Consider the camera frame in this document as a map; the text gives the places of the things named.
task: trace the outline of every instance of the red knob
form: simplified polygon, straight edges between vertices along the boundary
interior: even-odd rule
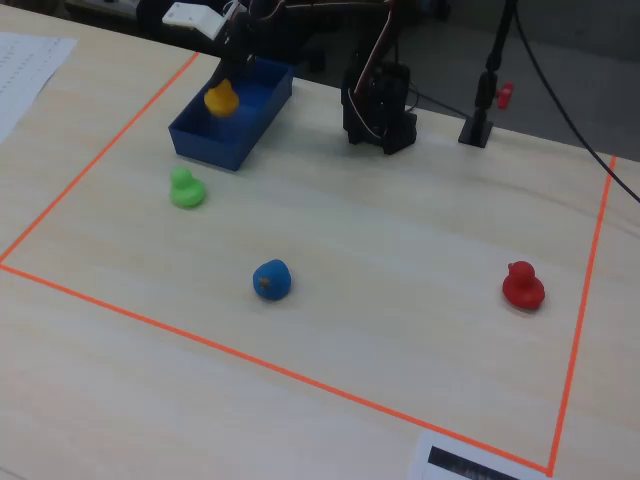
[[[511,101],[511,95],[513,94],[513,83],[507,82],[504,86],[496,92],[496,98],[498,99],[498,108],[505,110],[509,106]]]

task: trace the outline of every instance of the green rubber duck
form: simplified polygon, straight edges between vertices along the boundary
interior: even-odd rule
[[[186,167],[176,167],[171,171],[171,202],[182,208],[197,207],[205,196],[204,183],[193,178]]]

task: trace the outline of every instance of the rubber duck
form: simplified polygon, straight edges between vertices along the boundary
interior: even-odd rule
[[[204,184],[191,175],[186,167],[176,167],[171,171],[171,202],[182,208],[200,205],[205,197]]]
[[[526,310],[537,310],[544,300],[544,286],[527,262],[509,264],[509,275],[504,279],[502,292],[509,303]]]
[[[229,117],[240,105],[240,99],[231,88],[231,82],[225,78],[220,85],[205,93],[204,104],[212,115]]]
[[[253,274],[253,288],[267,300],[284,298],[291,288],[291,274],[282,260],[271,260]]]

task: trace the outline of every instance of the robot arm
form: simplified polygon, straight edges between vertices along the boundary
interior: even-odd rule
[[[209,80],[207,106],[237,105],[228,79],[249,67],[256,46],[271,42],[288,26],[323,13],[358,14],[363,33],[342,82],[343,127],[351,143],[366,141],[394,153],[415,141],[415,115],[405,112],[409,69],[384,62],[403,24],[408,0],[317,0],[287,4],[284,0],[252,0],[237,9],[222,32],[221,61]]]

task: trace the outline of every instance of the yellow rubber duck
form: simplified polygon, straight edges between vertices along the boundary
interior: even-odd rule
[[[212,115],[229,117],[240,105],[240,99],[231,88],[231,82],[225,78],[220,85],[205,93],[204,104]]]

